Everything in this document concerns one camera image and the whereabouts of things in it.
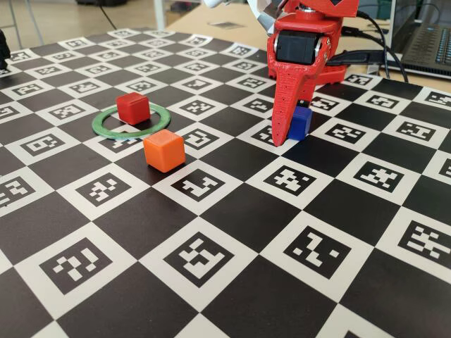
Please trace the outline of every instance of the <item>laptop keyboard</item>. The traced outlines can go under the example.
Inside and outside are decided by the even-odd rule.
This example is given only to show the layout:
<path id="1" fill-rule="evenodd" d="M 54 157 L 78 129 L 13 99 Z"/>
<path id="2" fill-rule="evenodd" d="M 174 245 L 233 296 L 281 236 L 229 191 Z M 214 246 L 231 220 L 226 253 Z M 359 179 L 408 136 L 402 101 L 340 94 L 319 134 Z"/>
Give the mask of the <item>laptop keyboard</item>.
<path id="1" fill-rule="evenodd" d="M 435 61 L 436 63 L 451 65 L 451 34 L 448 28 L 444 28 L 442 31 Z"/>

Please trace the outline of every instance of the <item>table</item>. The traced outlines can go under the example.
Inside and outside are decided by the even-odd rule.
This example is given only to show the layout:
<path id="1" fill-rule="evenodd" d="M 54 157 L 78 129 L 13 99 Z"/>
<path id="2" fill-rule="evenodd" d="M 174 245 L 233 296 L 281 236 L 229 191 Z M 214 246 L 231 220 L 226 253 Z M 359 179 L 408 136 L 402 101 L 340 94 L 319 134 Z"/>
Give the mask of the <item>table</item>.
<path id="1" fill-rule="evenodd" d="M 147 28 L 13 52 L 0 337 L 448 337 L 451 96 L 350 73 L 276 148 L 266 74 L 257 48 Z M 126 92 L 171 112 L 185 165 L 93 133 Z"/>

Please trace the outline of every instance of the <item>black square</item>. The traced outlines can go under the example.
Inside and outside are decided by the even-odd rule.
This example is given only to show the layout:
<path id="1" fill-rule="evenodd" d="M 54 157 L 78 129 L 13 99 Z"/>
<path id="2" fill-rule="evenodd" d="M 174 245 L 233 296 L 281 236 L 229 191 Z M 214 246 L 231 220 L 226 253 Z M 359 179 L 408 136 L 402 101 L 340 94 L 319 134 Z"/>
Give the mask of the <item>black square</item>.
<path id="1" fill-rule="evenodd" d="M 112 173 L 107 173 L 77 188 L 76 192 L 85 197 L 94 206 L 101 206 L 103 203 L 129 190 L 129 188 L 131 188 L 130 185 Z"/>
<path id="2" fill-rule="evenodd" d="M 0 143 L 8 144 L 53 127 L 35 114 L 0 123 Z"/>
<path id="3" fill-rule="evenodd" d="M 315 180 L 316 178 L 313 176 L 282 165 L 271 176 L 267 177 L 264 182 L 285 192 L 299 196 Z"/>
<path id="4" fill-rule="evenodd" d="M 87 148 L 84 144 L 78 144 L 39 162 L 30 165 L 52 188 L 59 189 L 66 184 L 93 173 L 95 170 L 109 164 L 103 156 Z"/>
<path id="5" fill-rule="evenodd" d="M 111 263 L 88 238 L 83 238 L 39 266 L 56 287 L 67 294 Z"/>
<path id="6" fill-rule="evenodd" d="M 222 84 L 217 88 L 213 88 L 205 93 L 202 96 L 205 96 L 208 99 L 212 99 L 217 102 L 221 102 L 222 104 L 227 104 L 228 106 L 238 102 L 245 97 L 250 95 L 249 92 L 235 88 L 226 84 Z"/>
<path id="7" fill-rule="evenodd" d="M 0 247 L 16 264 L 88 222 L 60 194 L 52 192 L 1 218 Z"/>
<path id="8" fill-rule="evenodd" d="M 203 170 L 196 169 L 192 173 L 180 178 L 171 184 L 179 192 L 199 202 L 206 198 L 225 184 L 217 177 L 214 177 Z"/>
<path id="9" fill-rule="evenodd" d="M 247 180 L 277 156 L 239 139 L 232 139 L 202 160 L 239 180 Z"/>
<path id="10" fill-rule="evenodd" d="M 400 127 L 396 129 L 396 132 L 400 132 L 416 139 L 422 139 L 424 141 L 429 141 L 435 134 L 434 129 L 411 122 L 403 122 Z"/>
<path id="11" fill-rule="evenodd" d="M 340 303 L 394 337 L 447 337 L 450 302 L 448 283 L 374 249 Z"/>
<path id="12" fill-rule="evenodd" d="M 335 305 L 257 256 L 202 314 L 229 337 L 315 337 Z"/>
<path id="13" fill-rule="evenodd" d="M 450 111 L 428 104 L 419 104 L 418 102 L 411 102 L 400 115 L 414 118 L 416 120 L 432 123 L 445 128 L 451 128 L 451 114 Z"/>
<path id="14" fill-rule="evenodd" d="M 365 89 L 348 86 L 343 83 L 327 84 L 317 90 L 318 93 L 338 97 L 340 99 L 355 101 L 366 93 Z"/>
<path id="15" fill-rule="evenodd" d="M 232 136 L 238 136 L 261 121 L 252 114 L 226 107 L 202 120 L 202 123 Z"/>
<path id="16" fill-rule="evenodd" d="M 345 142 L 356 144 L 366 133 L 363 130 L 358 130 L 353 127 L 348 127 L 347 125 L 337 123 L 325 134 L 334 137 L 336 139 L 341 139 L 342 141 Z"/>
<path id="17" fill-rule="evenodd" d="M 451 224 L 451 189 L 448 184 L 421 176 L 403 206 Z"/>
<path id="18" fill-rule="evenodd" d="M 364 153 L 368 155 L 418 173 L 424 171 L 434 152 L 434 149 L 428 146 L 383 133 L 379 134 L 364 150 Z"/>
<path id="19" fill-rule="evenodd" d="M 298 213 L 291 204 L 244 183 L 202 218 L 260 252 Z"/>
<path id="20" fill-rule="evenodd" d="M 309 135 L 283 157 L 335 177 L 357 156 L 357 152 Z"/>
<path id="21" fill-rule="evenodd" d="M 330 279 L 350 251 L 343 243 L 306 226 L 283 253 Z"/>
<path id="22" fill-rule="evenodd" d="M 393 192 L 403 177 L 404 174 L 402 173 L 369 161 L 354 175 L 355 179 L 385 190 L 386 192 Z"/>
<path id="23" fill-rule="evenodd" d="M 382 79 L 372 90 L 413 100 L 423 87 L 412 83 Z"/>
<path id="24" fill-rule="evenodd" d="M 14 269 L 0 275 L 2 337 L 31 337 L 52 318 Z"/>
<path id="25" fill-rule="evenodd" d="M 234 255 L 198 232 L 164 258 L 172 268 L 197 287 L 204 285 Z"/>
<path id="26" fill-rule="evenodd" d="M 58 324 L 74 338 L 174 337 L 196 314 L 136 263 L 60 317 Z"/>
<path id="27" fill-rule="evenodd" d="M 350 104 L 336 116 L 346 121 L 357 123 L 375 130 L 382 130 L 387 127 L 396 115 L 380 111 L 378 109 Z"/>
<path id="28" fill-rule="evenodd" d="M 376 245 L 399 208 L 381 197 L 333 180 L 305 211 L 366 243 Z"/>
<path id="29" fill-rule="evenodd" d="M 139 259 L 195 217 L 194 213 L 162 193 L 148 189 L 97 218 L 95 223 Z"/>
<path id="30" fill-rule="evenodd" d="M 451 236 L 424 224 L 410 222 L 398 246 L 434 263 L 451 268 Z"/>
<path id="31" fill-rule="evenodd" d="M 185 140 L 186 145 L 191 146 L 196 150 L 200 150 L 215 142 L 219 137 L 197 128 L 183 135 L 183 139 Z"/>

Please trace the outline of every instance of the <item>white square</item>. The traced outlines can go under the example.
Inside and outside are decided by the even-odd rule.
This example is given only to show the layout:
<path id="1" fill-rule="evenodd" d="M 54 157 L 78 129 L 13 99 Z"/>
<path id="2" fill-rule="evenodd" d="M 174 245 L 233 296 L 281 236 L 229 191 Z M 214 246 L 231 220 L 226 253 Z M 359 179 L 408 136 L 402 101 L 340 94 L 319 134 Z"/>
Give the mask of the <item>white square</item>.
<path id="1" fill-rule="evenodd" d="M 399 96 L 369 90 L 354 102 L 380 111 L 399 115 L 411 101 Z"/>
<path id="2" fill-rule="evenodd" d="M 260 118 L 270 118 L 273 115 L 273 105 L 273 97 L 252 94 L 245 97 L 243 100 L 235 102 L 231 107 Z"/>
<path id="3" fill-rule="evenodd" d="M 27 74 L 30 74 L 31 76 L 36 77 L 37 79 L 44 79 L 46 77 L 51 77 L 54 75 L 59 75 L 70 71 L 71 71 L 70 68 L 64 65 L 59 65 L 57 63 L 50 65 L 42 65 L 40 67 L 25 70 Z"/>
<path id="4" fill-rule="evenodd" d="M 114 132 L 139 132 L 140 130 L 131 125 L 121 125 Z M 92 150 L 96 151 L 111 162 L 120 160 L 143 148 L 141 139 L 106 139 L 103 136 L 96 136 L 84 142 Z"/>
<path id="5" fill-rule="evenodd" d="M 167 109 L 194 121 L 200 121 L 208 116 L 222 111 L 225 107 L 227 106 L 220 102 L 200 95 L 194 95 L 167 107 Z"/>
<path id="6" fill-rule="evenodd" d="M 311 235 L 312 232 L 309 229 L 313 229 L 313 231 L 322 235 Z M 309 244 L 311 253 L 307 260 L 316 260 L 319 267 L 321 267 L 326 259 L 336 259 L 333 257 L 329 258 L 326 254 L 316 256 L 317 252 L 315 252 L 315 249 L 321 245 L 324 238 L 328 237 L 349 249 L 344 260 L 330 278 L 323 276 L 321 273 L 316 272 L 309 266 L 284 253 L 304 233 L 308 237 L 311 236 Z M 373 247 L 371 245 L 302 211 L 260 254 L 310 287 L 325 294 L 330 299 L 339 302 L 372 250 Z"/>
<path id="7" fill-rule="evenodd" d="M 187 58 L 193 58 L 194 60 L 198 60 L 200 58 L 206 58 L 207 56 L 212 56 L 217 53 L 215 51 L 211 51 L 210 49 L 196 47 L 196 48 L 186 49 L 184 51 L 179 51 L 179 52 L 177 52 L 177 54 L 187 57 Z"/>
<path id="8" fill-rule="evenodd" d="M 158 60 L 159 58 L 164 58 L 166 56 L 172 55 L 171 52 L 165 51 L 164 49 L 147 49 L 146 51 L 139 51 L 132 54 L 138 58 L 144 58 L 146 60 Z"/>
<path id="9" fill-rule="evenodd" d="M 127 37 L 134 37 L 135 35 L 141 34 L 137 30 L 131 30 L 130 28 L 122 28 L 119 30 L 112 30 L 108 32 L 112 37 L 117 37 L 118 39 L 124 39 Z"/>
<path id="10" fill-rule="evenodd" d="M 85 67 L 78 68 L 75 71 L 88 77 L 97 77 L 100 75 L 113 73 L 121 69 L 122 68 L 117 65 L 112 65 L 111 63 L 99 62 L 94 65 L 86 65 Z"/>
<path id="11" fill-rule="evenodd" d="M 53 192 L 53 188 L 28 167 L 1 176 L 0 188 L 0 217 Z"/>
<path id="12" fill-rule="evenodd" d="M 33 114 L 33 112 L 16 101 L 7 104 L 0 104 L 0 124 L 22 118 L 23 116 Z"/>
<path id="13" fill-rule="evenodd" d="M 255 54 L 259 49 L 246 44 L 234 43 L 227 49 L 221 51 L 221 54 L 233 56 L 234 58 L 247 58 Z"/>
<path id="14" fill-rule="evenodd" d="M 179 41 L 179 44 L 184 44 L 191 47 L 202 47 L 209 44 L 212 37 L 207 37 L 205 35 L 193 34 L 185 40 Z"/>
<path id="15" fill-rule="evenodd" d="M 193 337 L 228 338 L 228 335 L 199 313 L 175 336 L 175 338 Z"/>
<path id="16" fill-rule="evenodd" d="M 193 265 L 187 261 L 185 266 L 179 267 L 187 276 L 190 276 L 193 280 L 199 279 L 200 275 L 195 275 L 192 272 L 194 268 L 197 268 L 197 271 L 202 271 L 202 269 L 204 269 L 204 272 L 208 272 L 212 268 L 215 268 L 215 266 L 219 266 L 217 264 L 222 263 L 221 260 L 228 258 L 228 261 L 205 281 L 202 286 L 198 287 L 185 275 L 167 263 L 165 258 L 171 254 L 178 254 L 182 257 L 182 255 L 186 253 L 183 249 L 184 245 L 190 244 L 191 241 L 191 245 L 195 242 L 197 242 L 197 244 L 201 242 L 200 245 L 204 243 L 204 241 L 199 240 L 200 237 L 203 237 L 204 240 L 208 240 L 208 242 L 213 242 L 218 248 L 218 251 L 209 252 L 208 249 L 204 249 L 201 253 L 198 253 L 195 251 L 198 246 L 193 249 L 190 253 L 191 255 L 201 254 L 208 260 L 208 263 L 203 264 L 198 262 L 196 265 Z M 193 308 L 200 312 L 216 296 L 218 296 L 218 294 L 220 294 L 221 291 L 224 290 L 256 256 L 256 252 L 222 232 L 217 227 L 214 227 L 202 218 L 195 218 L 192 222 L 178 230 L 173 236 L 169 237 L 165 242 L 141 258 L 140 263 L 168 285 L 176 294 L 186 300 Z"/>
<path id="17" fill-rule="evenodd" d="M 75 39 L 69 39 L 58 42 L 58 44 L 66 49 L 74 50 L 94 46 L 95 43 L 86 39 L 85 37 L 76 37 Z"/>
<path id="18" fill-rule="evenodd" d="M 79 188 L 91 188 L 93 193 L 99 191 L 99 183 L 101 182 L 97 179 L 105 177 L 106 175 L 114 177 L 115 180 L 117 179 L 120 183 L 126 184 L 129 187 L 124 189 L 124 191 L 120 194 L 105 202 L 102 202 L 102 204 L 98 206 L 87 199 L 89 198 L 88 195 L 83 196 L 77 191 Z M 143 192 L 147 188 L 149 188 L 147 183 L 144 183 L 129 172 L 112 163 L 80 178 L 79 180 L 67 184 L 66 186 L 58 189 L 57 192 L 86 217 L 90 220 L 94 220 L 95 218 L 98 218 L 104 213 L 107 213 L 108 211 L 128 201 L 132 197 L 138 195 L 140 192 Z"/>
<path id="19" fill-rule="evenodd" d="M 203 177 L 203 183 L 195 182 L 195 178 L 200 176 Z M 174 186 L 178 184 L 183 184 L 183 188 L 180 190 L 176 189 Z M 200 215 L 229 195 L 240 184 L 242 182 L 233 176 L 200 160 L 196 160 L 156 183 L 153 188 L 186 209 Z"/>
<path id="20" fill-rule="evenodd" d="M 311 135 L 355 151 L 363 151 L 379 135 L 379 131 L 331 118 L 316 128 Z"/>
<path id="21" fill-rule="evenodd" d="M 50 84 L 41 80 L 35 80 L 2 89 L 1 92 L 8 95 L 13 100 L 21 100 L 25 97 L 47 92 L 50 89 L 53 89 Z"/>
<path id="22" fill-rule="evenodd" d="M 90 94 L 102 92 L 108 88 L 111 88 L 109 84 L 106 84 L 94 78 L 87 78 L 59 87 L 60 90 L 71 95 L 72 97 L 75 97 L 76 99 Z"/>
<path id="23" fill-rule="evenodd" d="M 143 46 L 151 47 L 151 48 L 161 48 L 161 47 L 169 46 L 170 44 L 175 44 L 175 42 L 172 40 L 156 38 L 156 39 L 141 41 L 140 44 Z"/>
<path id="24" fill-rule="evenodd" d="M 337 304 L 316 338 L 343 338 L 348 332 L 352 332 L 356 337 L 393 338 L 341 304 Z"/>
<path id="25" fill-rule="evenodd" d="M 332 177 L 319 171 L 278 157 L 246 183 L 303 209 L 332 181 Z"/>
<path id="26" fill-rule="evenodd" d="M 451 111 L 451 94 L 441 90 L 423 87 L 413 101 Z"/>
<path id="27" fill-rule="evenodd" d="M 443 238 L 449 243 L 449 225 L 401 207 L 376 248 L 451 284 L 449 266 L 440 264 L 451 255 L 451 247 L 440 243 Z"/>
<path id="28" fill-rule="evenodd" d="M 309 108 L 312 111 L 333 117 L 345 110 L 350 104 L 351 102 L 338 97 L 315 92 Z"/>
<path id="29" fill-rule="evenodd" d="M 0 249 L 0 275 L 12 267 L 13 265 L 7 259 L 3 251 Z"/>
<path id="30" fill-rule="evenodd" d="M 136 44 L 136 43 L 133 41 L 130 41 L 130 40 L 126 40 L 126 39 L 115 39 L 115 40 L 109 40 L 106 42 L 101 42 L 98 45 L 108 48 L 108 49 L 117 49 L 117 48 L 132 46 L 133 44 Z"/>
<path id="31" fill-rule="evenodd" d="M 238 135 L 237 138 L 276 155 L 284 154 L 288 149 L 291 149 L 298 143 L 294 139 L 286 139 L 281 146 L 274 146 L 270 120 L 260 121 L 254 127 Z"/>
<path id="32" fill-rule="evenodd" d="M 64 294 L 44 270 L 42 270 L 40 265 L 57 257 L 66 249 L 83 239 L 91 242 L 111 262 L 95 275 L 83 281 L 76 288 Z M 136 260 L 126 250 L 115 243 L 110 236 L 101 231 L 95 224 L 88 223 L 63 239 L 16 264 L 15 269 L 50 315 L 54 319 L 57 319 L 93 295 L 93 293 L 108 284 L 135 262 Z"/>
<path id="33" fill-rule="evenodd" d="M 166 83 L 151 79 L 150 77 L 139 77 L 137 79 L 118 84 L 115 88 L 126 93 L 137 92 L 140 94 L 147 94 L 167 86 L 168 85 Z"/>
<path id="34" fill-rule="evenodd" d="M 382 77 L 380 76 L 349 73 L 346 74 L 343 84 L 370 90 L 373 89 L 380 81 L 382 81 Z"/>
<path id="35" fill-rule="evenodd" d="M 209 72 L 210 70 L 216 69 L 218 67 L 218 65 L 215 65 L 211 62 L 206 62 L 203 60 L 193 60 L 177 65 L 174 68 L 186 73 L 197 75 Z"/>
<path id="36" fill-rule="evenodd" d="M 97 53 L 90 54 L 89 57 L 101 62 L 109 62 L 128 55 L 128 53 L 125 53 L 124 51 L 120 51 L 118 49 L 107 49 L 105 51 L 99 51 Z"/>
<path id="37" fill-rule="evenodd" d="M 171 86 L 185 90 L 194 95 L 202 94 L 209 91 L 210 89 L 217 88 L 222 85 L 222 82 L 209 79 L 200 75 L 187 77 L 186 79 L 177 81 Z"/>
<path id="38" fill-rule="evenodd" d="M 164 65 L 155 61 L 145 61 L 143 63 L 131 65 L 130 67 L 125 68 L 125 70 L 141 76 L 149 76 L 152 74 L 160 73 L 163 70 L 168 70 L 170 68 L 171 67 L 169 67 L 168 65 Z"/>
<path id="39" fill-rule="evenodd" d="M 52 125 L 62 125 L 64 123 L 77 120 L 83 116 L 97 112 L 98 109 L 86 104 L 83 101 L 74 99 L 56 106 L 37 111 L 36 115 L 45 119 Z"/>
<path id="40" fill-rule="evenodd" d="M 80 141 L 68 133 L 53 127 L 7 144 L 5 148 L 25 165 L 30 165 L 79 143 Z"/>
<path id="41" fill-rule="evenodd" d="M 226 63 L 223 65 L 224 68 L 236 70 L 241 73 L 253 73 L 256 70 L 262 69 L 266 67 L 265 63 L 251 61 L 251 60 L 234 60 L 232 62 Z"/>
<path id="42" fill-rule="evenodd" d="M 35 60 L 36 58 L 40 58 L 40 56 L 31 51 L 31 49 L 21 49 L 20 51 L 11 52 L 11 57 L 8 59 L 8 64 L 13 65 L 14 63 Z"/>
<path id="43" fill-rule="evenodd" d="M 451 154 L 437 150 L 424 169 L 423 175 L 451 185 Z"/>
<path id="44" fill-rule="evenodd" d="M 195 158 L 201 158 L 233 139 L 229 134 L 199 122 L 179 130 L 177 135 L 185 140 L 185 153 Z"/>
<path id="45" fill-rule="evenodd" d="M 373 166 L 376 169 L 376 172 L 371 171 L 371 175 L 375 175 L 375 177 L 369 177 L 368 173 L 358 174 L 365 166 Z M 420 178 L 420 174 L 398 165 L 382 161 L 379 158 L 360 153 L 336 178 L 353 187 L 362 189 L 365 192 L 369 192 L 398 205 L 402 205 L 416 184 L 416 181 Z"/>
<path id="46" fill-rule="evenodd" d="M 0 78 L 7 77 L 13 74 L 20 73 L 21 70 L 19 68 L 14 67 L 13 65 L 9 65 L 7 69 L 0 69 Z"/>
<path id="47" fill-rule="evenodd" d="M 55 54 L 50 54 L 43 56 L 43 58 L 53 62 L 53 63 L 61 63 L 70 60 L 75 60 L 77 58 L 82 58 L 84 55 L 77 51 L 59 51 Z"/>
<path id="48" fill-rule="evenodd" d="M 226 82 L 226 84 L 235 88 L 244 89 L 251 93 L 258 93 L 275 85 L 276 81 L 253 74 L 244 74 Z"/>
<path id="49" fill-rule="evenodd" d="M 406 118 L 401 115 L 396 116 L 382 130 L 385 134 L 434 149 L 438 149 L 449 131 L 448 128 L 439 127 L 413 118 Z"/>

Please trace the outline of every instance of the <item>black cable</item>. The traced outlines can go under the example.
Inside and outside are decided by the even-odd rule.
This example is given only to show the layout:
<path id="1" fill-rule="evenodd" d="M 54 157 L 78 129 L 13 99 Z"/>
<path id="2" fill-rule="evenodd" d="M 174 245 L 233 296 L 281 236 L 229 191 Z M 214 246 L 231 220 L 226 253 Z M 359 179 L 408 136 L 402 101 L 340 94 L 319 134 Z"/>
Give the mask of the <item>black cable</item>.
<path id="1" fill-rule="evenodd" d="M 111 27 L 114 30 L 117 30 L 116 26 L 113 24 L 113 21 L 111 21 L 109 16 L 107 16 L 107 14 L 105 13 L 104 8 L 101 6 L 101 4 L 99 4 L 99 7 L 100 7 L 100 10 L 102 11 L 102 13 L 105 15 L 105 18 L 110 22 Z"/>
<path id="2" fill-rule="evenodd" d="M 390 79 L 390 73 L 388 71 L 388 60 L 387 60 L 387 44 L 385 43 L 385 35 L 383 34 L 382 29 L 379 27 L 378 23 L 365 12 L 357 11 L 357 16 L 359 18 L 363 18 L 363 19 L 371 21 L 371 23 L 374 25 L 374 27 L 376 27 L 376 29 L 379 31 L 379 34 L 381 35 L 381 40 L 383 43 L 383 57 L 385 59 L 384 60 L 385 75 L 387 76 L 388 79 Z"/>
<path id="3" fill-rule="evenodd" d="M 374 41 L 375 43 L 379 44 L 380 46 L 383 46 L 383 43 L 382 43 L 382 41 L 380 39 L 378 39 L 377 37 L 374 37 L 373 35 L 364 33 L 364 32 L 362 32 L 361 30 L 359 30 L 358 28 L 355 28 L 355 27 L 346 27 L 346 26 L 344 26 L 342 28 L 342 35 L 343 36 L 350 36 L 350 37 L 361 37 L 362 39 L 370 39 L 370 40 Z M 407 77 L 406 70 L 404 69 L 404 66 L 402 65 L 401 61 L 397 57 L 396 53 L 389 46 L 387 46 L 387 51 L 388 51 L 388 53 L 390 53 L 390 55 L 395 60 L 397 66 L 400 68 L 400 72 L 402 74 L 402 77 L 404 78 L 404 81 L 406 83 L 409 83 L 409 78 Z"/>

